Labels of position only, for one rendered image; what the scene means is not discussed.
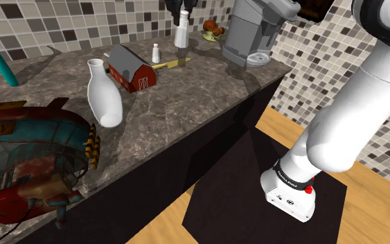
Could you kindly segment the tall white shaker bottle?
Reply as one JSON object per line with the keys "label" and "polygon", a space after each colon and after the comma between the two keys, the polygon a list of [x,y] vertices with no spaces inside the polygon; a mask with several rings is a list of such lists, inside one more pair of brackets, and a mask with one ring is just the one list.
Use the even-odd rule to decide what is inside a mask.
{"label": "tall white shaker bottle", "polygon": [[189,12],[186,10],[180,11],[179,25],[176,29],[175,39],[174,39],[174,45],[180,49],[185,49],[188,47],[188,40],[189,40],[189,38],[188,38],[188,25],[189,25],[188,14],[189,14]]}

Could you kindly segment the brown mushroom figure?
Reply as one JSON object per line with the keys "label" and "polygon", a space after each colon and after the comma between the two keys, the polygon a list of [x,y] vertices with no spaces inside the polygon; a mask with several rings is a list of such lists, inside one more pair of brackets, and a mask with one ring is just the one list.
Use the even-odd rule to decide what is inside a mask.
{"label": "brown mushroom figure", "polygon": [[203,29],[205,33],[202,37],[210,42],[218,42],[225,32],[224,27],[218,27],[214,20],[206,20],[203,23]]}

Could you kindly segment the grey coffee machine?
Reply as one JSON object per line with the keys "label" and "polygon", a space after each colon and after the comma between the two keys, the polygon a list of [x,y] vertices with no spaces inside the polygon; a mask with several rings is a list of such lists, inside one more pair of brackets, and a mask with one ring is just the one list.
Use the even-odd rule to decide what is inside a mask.
{"label": "grey coffee machine", "polygon": [[241,67],[265,66],[282,25],[300,9],[295,0],[235,0],[223,56]]}

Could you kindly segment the red toy barn grey roof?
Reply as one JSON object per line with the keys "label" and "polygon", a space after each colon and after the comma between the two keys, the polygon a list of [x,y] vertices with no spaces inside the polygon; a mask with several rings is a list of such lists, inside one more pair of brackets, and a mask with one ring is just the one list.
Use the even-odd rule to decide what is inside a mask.
{"label": "red toy barn grey roof", "polygon": [[158,74],[152,66],[122,44],[112,49],[107,63],[111,76],[129,94],[157,84]]}

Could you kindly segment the white vase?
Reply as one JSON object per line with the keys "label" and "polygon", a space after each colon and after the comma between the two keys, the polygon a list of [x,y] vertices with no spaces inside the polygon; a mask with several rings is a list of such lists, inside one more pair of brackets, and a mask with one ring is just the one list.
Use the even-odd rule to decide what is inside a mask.
{"label": "white vase", "polygon": [[107,76],[101,59],[87,62],[91,78],[87,98],[96,120],[104,128],[114,128],[123,120],[123,105],[117,86]]}

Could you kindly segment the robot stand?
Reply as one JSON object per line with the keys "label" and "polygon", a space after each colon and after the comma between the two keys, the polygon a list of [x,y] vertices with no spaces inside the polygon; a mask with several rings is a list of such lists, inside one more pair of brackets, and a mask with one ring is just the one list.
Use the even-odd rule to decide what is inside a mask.
{"label": "robot stand", "polygon": [[197,182],[182,225],[198,244],[336,244],[347,187],[321,172],[313,217],[302,223],[268,203],[260,174],[288,149],[254,128]]}

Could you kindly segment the rusty teal red machine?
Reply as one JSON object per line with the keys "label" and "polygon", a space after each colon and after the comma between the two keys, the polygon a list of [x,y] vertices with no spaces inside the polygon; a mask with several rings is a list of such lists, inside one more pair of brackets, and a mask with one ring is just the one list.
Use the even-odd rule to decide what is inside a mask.
{"label": "rusty teal red machine", "polygon": [[0,103],[0,223],[56,212],[62,228],[66,209],[83,199],[74,187],[100,157],[96,126],[63,109],[67,98],[46,107],[24,101]]}

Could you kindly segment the dark wooden wall frame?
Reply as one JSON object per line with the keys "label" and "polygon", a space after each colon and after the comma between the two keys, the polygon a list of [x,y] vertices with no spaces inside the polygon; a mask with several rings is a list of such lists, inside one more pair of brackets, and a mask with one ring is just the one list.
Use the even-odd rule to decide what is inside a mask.
{"label": "dark wooden wall frame", "polygon": [[301,9],[298,16],[306,21],[323,21],[335,0],[296,0]]}

